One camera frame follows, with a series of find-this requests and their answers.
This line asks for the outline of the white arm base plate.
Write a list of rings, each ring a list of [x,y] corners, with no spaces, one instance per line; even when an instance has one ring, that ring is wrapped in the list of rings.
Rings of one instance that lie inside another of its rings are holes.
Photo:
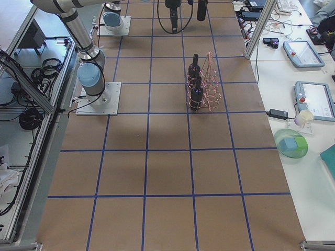
[[[121,82],[106,82],[103,94],[97,101],[94,101],[97,97],[87,97],[82,87],[81,95],[85,97],[79,100],[79,108],[75,113],[80,116],[116,116],[118,114],[120,93]]]
[[[129,35],[131,17],[121,16],[118,26],[116,25],[105,25],[103,17],[100,18],[100,27],[97,35],[102,37],[123,37]]]

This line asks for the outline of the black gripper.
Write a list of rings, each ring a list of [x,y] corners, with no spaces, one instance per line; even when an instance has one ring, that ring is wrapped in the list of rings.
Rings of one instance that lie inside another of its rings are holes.
[[[171,27],[173,31],[177,31],[177,24],[178,24],[178,12],[177,8],[181,6],[181,0],[165,0],[165,6],[170,8],[170,21]]]

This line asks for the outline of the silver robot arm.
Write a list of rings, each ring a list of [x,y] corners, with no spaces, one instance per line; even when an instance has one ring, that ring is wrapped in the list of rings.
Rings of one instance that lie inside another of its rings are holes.
[[[115,32],[123,27],[124,23],[120,15],[121,9],[120,1],[111,1],[104,4],[102,17],[107,30]]]
[[[159,2],[101,2],[97,26],[117,17],[119,31],[127,12],[138,12],[126,37],[89,34],[78,10],[94,1],[34,1],[41,11],[58,16],[73,39],[78,57],[76,78],[84,90],[85,104],[69,113],[79,116],[149,115],[172,112],[177,97],[185,97],[183,31],[158,34]]]

